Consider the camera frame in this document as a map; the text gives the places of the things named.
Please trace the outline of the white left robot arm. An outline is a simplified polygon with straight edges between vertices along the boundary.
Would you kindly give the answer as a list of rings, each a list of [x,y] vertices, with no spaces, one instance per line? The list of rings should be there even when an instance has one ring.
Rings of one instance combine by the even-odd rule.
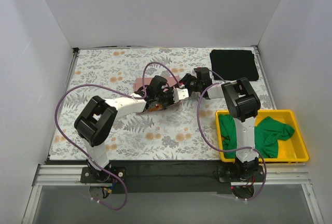
[[[90,168],[99,173],[109,165],[104,142],[116,118],[174,104],[174,88],[167,84],[164,77],[155,76],[150,84],[140,87],[130,97],[105,100],[96,95],[88,102],[75,120],[74,128],[84,139]]]

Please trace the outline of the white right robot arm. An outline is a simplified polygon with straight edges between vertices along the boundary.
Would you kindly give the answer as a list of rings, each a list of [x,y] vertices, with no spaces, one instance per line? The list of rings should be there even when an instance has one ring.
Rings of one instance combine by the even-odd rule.
[[[186,74],[179,87],[188,94],[200,93],[201,98],[224,98],[230,116],[235,123],[237,146],[235,149],[218,151],[235,152],[235,162],[230,174],[233,177],[249,178],[259,168],[259,154],[255,151],[255,121],[260,110],[260,100],[247,78],[231,82],[213,83],[210,70],[206,67],[195,68],[196,75]]]

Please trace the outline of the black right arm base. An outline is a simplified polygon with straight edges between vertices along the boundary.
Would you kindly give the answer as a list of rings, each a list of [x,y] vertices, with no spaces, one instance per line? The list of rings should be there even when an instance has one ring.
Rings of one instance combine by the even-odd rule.
[[[244,173],[241,176],[231,170],[231,165],[219,166],[217,168],[217,177],[222,183],[262,182],[264,175],[265,173],[262,166],[259,166],[256,171]]]

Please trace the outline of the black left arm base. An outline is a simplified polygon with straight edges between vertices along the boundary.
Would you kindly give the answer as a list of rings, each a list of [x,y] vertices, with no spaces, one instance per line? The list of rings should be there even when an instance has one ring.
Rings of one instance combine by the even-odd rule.
[[[126,179],[127,170],[125,167],[106,167],[106,170],[110,171],[117,177],[121,178],[123,181]],[[109,175],[103,170],[99,171],[93,167],[83,167],[80,176],[81,183],[112,183],[116,178]]]

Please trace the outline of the pink t shirt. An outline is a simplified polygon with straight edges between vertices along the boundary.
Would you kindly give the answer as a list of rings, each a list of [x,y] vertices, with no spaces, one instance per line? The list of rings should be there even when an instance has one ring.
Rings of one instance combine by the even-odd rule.
[[[174,89],[174,87],[178,86],[177,79],[177,76],[165,78],[158,75],[153,78],[137,78],[133,87],[134,93],[141,97],[146,94],[146,97],[144,98],[145,100],[148,95],[155,95],[168,89]]]

